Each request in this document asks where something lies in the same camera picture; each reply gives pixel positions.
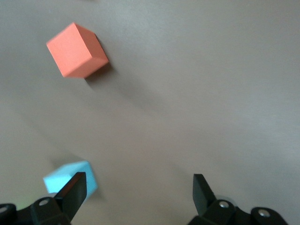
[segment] black plastic part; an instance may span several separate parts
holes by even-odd
[[[16,215],[14,204],[0,204],[0,225],[11,222]]]
[[[217,200],[202,174],[194,174],[193,200],[199,215],[188,225],[288,225],[274,210],[257,207],[248,214],[229,201]]]
[[[34,225],[70,225],[69,218],[62,213],[54,198],[41,198],[30,206],[30,210]]]
[[[269,217],[263,217],[259,214],[259,210],[266,210],[270,216]],[[254,221],[256,221],[259,225],[274,225],[274,224],[280,224],[280,225],[287,225],[285,220],[279,215],[276,211],[268,208],[253,208],[251,210],[251,216]]]
[[[60,210],[66,213],[70,220],[73,219],[79,207],[86,198],[86,174],[76,173],[73,178],[56,194],[54,199]]]
[[[78,172],[54,198],[41,198],[19,211],[13,204],[0,204],[0,225],[70,225],[86,193],[85,172]]]
[[[228,208],[223,208],[220,206],[221,202],[228,204]],[[225,200],[214,201],[213,204],[207,209],[202,217],[212,221],[218,225],[229,225],[233,224],[233,216],[235,214],[235,206]]]
[[[194,174],[193,200],[199,216],[216,200],[214,193],[202,174]]]

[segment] table surface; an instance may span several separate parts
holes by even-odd
[[[0,202],[88,160],[99,189],[74,225],[187,224],[194,173],[290,225],[300,207],[300,2],[0,3]],[[110,65],[63,78],[46,42],[70,23]]]

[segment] white backdrop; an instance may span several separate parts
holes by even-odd
[[[0,203],[91,162],[99,190],[74,225],[187,224],[194,173],[246,212],[300,207],[300,2],[0,3]],[[111,65],[63,78],[46,42],[70,23]]]

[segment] screw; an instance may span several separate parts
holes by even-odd
[[[1,207],[1,208],[0,208],[0,213],[5,212],[6,210],[8,210],[8,207],[7,207],[7,206]]]
[[[221,206],[222,208],[228,208],[229,204],[225,201],[221,201],[221,202],[219,202],[219,206]]]
[[[258,211],[259,215],[261,215],[262,217],[270,217],[270,213],[267,210],[259,210]]]
[[[49,202],[49,199],[44,199],[39,202],[39,206],[46,205]]]

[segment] foam block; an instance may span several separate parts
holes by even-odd
[[[65,164],[43,178],[48,193],[59,192],[77,172],[86,173],[87,200],[98,188],[92,168],[88,161]]]
[[[76,23],[47,42],[63,77],[85,78],[108,63],[96,35]]]

